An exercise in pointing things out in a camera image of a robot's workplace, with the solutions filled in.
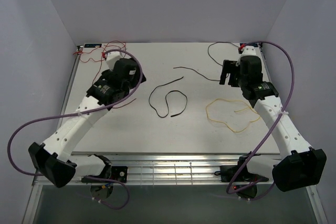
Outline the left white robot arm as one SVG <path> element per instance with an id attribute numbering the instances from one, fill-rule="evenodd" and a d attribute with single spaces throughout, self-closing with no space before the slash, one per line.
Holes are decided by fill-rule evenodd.
<path id="1" fill-rule="evenodd" d="M 41 144 L 34 142 L 29 147 L 33 165 L 57 188 L 64 187 L 73 178 L 84 183 L 92 183 L 95 179 L 107 181 L 111 177 L 112 164 L 106 157 L 93 154 L 75 158 L 71 154 L 93 125 L 144 81 L 134 59 L 115 57 L 87 90 L 75 116 Z"/>

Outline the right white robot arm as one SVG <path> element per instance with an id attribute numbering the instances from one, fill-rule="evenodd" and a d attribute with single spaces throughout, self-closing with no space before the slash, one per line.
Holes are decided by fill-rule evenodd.
<path id="1" fill-rule="evenodd" d="M 322 149 L 313 148 L 299 133 L 284 111 L 275 86 L 263 80 L 259 57 L 224 60 L 219 83 L 241 89 L 243 97 L 267 125 L 269 131 L 266 135 L 273 137 L 281 156 L 278 162 L 251 151 L 240 157 L 237 165 L 227 172 L 230 182 L 238 177 L 250 180 L 258 175 L 273 180 L 283 192 L 318 184 L 327 156 Z"/>

